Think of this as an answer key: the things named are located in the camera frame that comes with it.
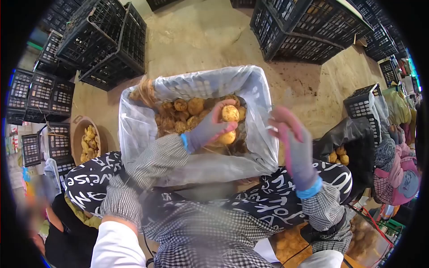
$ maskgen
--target striped sleeve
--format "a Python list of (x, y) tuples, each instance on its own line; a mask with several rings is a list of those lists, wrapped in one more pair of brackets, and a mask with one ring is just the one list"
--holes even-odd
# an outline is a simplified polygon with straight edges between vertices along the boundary
[(125, 180), (135, 189), (150, 190), (158, 179), (184, 166), (188, 157), (179, 135), (164, 136), (152, 142), (134, 162), (124, 164)]

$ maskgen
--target plastic sack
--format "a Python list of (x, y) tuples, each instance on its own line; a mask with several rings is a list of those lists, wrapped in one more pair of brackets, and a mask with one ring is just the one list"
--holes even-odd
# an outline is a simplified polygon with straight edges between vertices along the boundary
[[(153, 81), (154, 94), (162, 101), (193, 97), (220, 98), (236, 94), (247, 104), (245, 129), (249, 153), (243, 157), (221, 154), (190, 155), (184, 167), (176, 168), (157, 186), (225, 182), (269, 175), (278, 168), (278, 140), (266, 130), (271, 98), (264, 71), (257, 66), (226, 67)], [(133, 162), (155, 140), (158, 111), (128, 98), (136, 86), (122, 92), (119, 103), (119, 142), (124, 165)]]
[(382, 92), (389, 109), (389, 121), (391, 124), (400, 125), (411, 122), (411, 112), (403, 94), (396, 91), (396, 87), (390, 87)]
[(355, 199), (365, 188), (374, 184), (374, 132), (365, 117), (346, 117), (322, 138), (313, 141), (313, 158), (329, 162), (329, 154), (344, 145), (349, 156), (348, 169), (353, 186), (344, 203)]

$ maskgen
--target blue wristband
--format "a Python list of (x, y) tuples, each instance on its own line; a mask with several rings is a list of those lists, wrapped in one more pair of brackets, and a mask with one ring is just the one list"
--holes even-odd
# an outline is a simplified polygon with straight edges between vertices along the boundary
[(295, 190), (296, 196), (300, 199), (308, 199), (317, 195), (317, 193), (322, 189), (323, 181), (320, 176), (317, 177), (317, 180), (314, 182), (313, 186), (304, 191)]
[(183, 141), (183, 145), (185, 146), (185, 150), (188, 154), (191, 154), (191, 152), (189, 151), (188, 147), (187, 147), (187, 139), (186, 139), (186, 135), (185, 133), (180, 134), (180, 137), (182, 138)]

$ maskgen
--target fabric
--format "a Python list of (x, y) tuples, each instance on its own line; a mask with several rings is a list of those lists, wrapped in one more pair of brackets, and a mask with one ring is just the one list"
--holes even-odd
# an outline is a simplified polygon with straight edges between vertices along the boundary
[(91, 268), (146, 267), (136, 234), (126, 225), (107, 221), (100, 225)]

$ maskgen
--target person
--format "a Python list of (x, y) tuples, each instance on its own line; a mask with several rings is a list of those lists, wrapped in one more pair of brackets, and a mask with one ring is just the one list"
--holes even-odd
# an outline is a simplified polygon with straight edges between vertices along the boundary
[[(110, 179), (91, 267), (145, 267), (138, 232), (160, 243), (154, 267), (272, 267), (253, 250), (255, 244), (305, 218), (319, 235), (312, 242), (313, 255), (301, 267), (341, 266), (352, 234), (337, 187), (350, 190), (350, 172), (339, 164), (313, 163), (309, 132), (284, 107), (273, 110), (269, 123), (277, 131), (269, 131), (285, 144), (286, 167), (261, 176), (261, 185), (213, 202), (186, 200), (154, 187), (184, 166), (189, 154), (237, 127), (219, 120), (222, 107), (234, 103), (219, 102), (190, 132), (153, 141)], [(335, 168), (346, 171), (332, 183), (323, 182), (319, 174)], [(72, 170), (67, 181), (76, 174)], [(347, 179), (335, 185), (339, 178)]]
[(373, 197), (379, 204), (397, 206), (417, 194), (421, 172), (416, 154), (405, 143), (404, 131), (392, 125), (389, 134), (375, 149)]

